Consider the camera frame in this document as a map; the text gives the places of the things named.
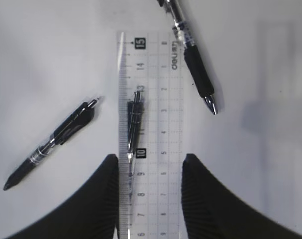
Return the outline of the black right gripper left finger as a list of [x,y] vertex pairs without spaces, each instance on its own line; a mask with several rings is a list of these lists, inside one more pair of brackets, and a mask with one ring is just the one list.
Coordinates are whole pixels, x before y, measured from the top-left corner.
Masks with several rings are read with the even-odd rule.
[[119,163],[109,154],[69,199],[11,238],[111,239],[118,214]]

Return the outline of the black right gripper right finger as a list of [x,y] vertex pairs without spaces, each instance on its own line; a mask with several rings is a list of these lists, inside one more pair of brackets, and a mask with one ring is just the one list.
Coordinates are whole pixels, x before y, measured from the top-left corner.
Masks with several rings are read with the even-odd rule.
[[240,200],[193,153],[182,164],[181,204],[190,239],[302,239]]

